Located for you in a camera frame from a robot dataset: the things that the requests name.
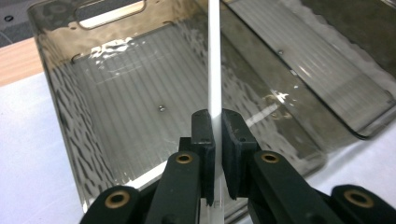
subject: white rod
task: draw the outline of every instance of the white rod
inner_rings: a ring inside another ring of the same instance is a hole
[[[222,192],[223,170],[221,166],[221,53],[219,0],[209,1],[209,99],[208,109],[216,143],[215,201],[208,207],[209,223],[224,223],[224,200]]]

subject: wooden surface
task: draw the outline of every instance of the wooden surface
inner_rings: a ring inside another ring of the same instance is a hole
[[[33,38],[0,48],[0,87],[43,71]]]

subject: black clamp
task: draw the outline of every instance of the black clamp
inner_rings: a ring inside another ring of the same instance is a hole
[[[213,203],[215,142],[207,110],[191,122],[191,137],[180,138],[159,182],[141,192],[104,191],[80,223],[199,223],[201,197]],[[230,197],[248,198],[254,223],[396,223],[395,209],[362,187],[339,186],[331,196],[312,189],[283,156],[261,150],[241,115],[226,109],[222,167]]]

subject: brass insert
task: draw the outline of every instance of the brass insert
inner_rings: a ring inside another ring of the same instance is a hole
[[[264,153],[262,154],[262,160],[269,163],[277,163],[279,162],[279,157],[273,153]]]
[[[181,164],[187,164],[192,161],[192,156],[189,154],[181,154],[176,157],[176,161]]]
[[[372,198],[370,198],[370,196],[356,189],[349,189],[345,191],[344,197],[346,197],[350,203],[353,203],[359,207],[371,208],[374,206],[374,201]]]
[[[105,206],[108,208],[119,208],[123,207],[130,200],[129,193],[125,190],[117,190],[112,194],[108,195],[105,201]]]

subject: plastic container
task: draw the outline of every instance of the plastic container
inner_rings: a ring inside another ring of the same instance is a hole
[[[121,8],[108,0],[53,0],[29,8],[84,209],[111,186],[144,188],[179,137],[191,136],[191,114],[207,108],[205,11],[205,1],[193,0]],[[225,5],[220,14],[223,107],[242,114],[262,149],[307,175],[326,161],[318,145],[354,140],[238,16]],[[227,202],[228,220],[245,205]]]

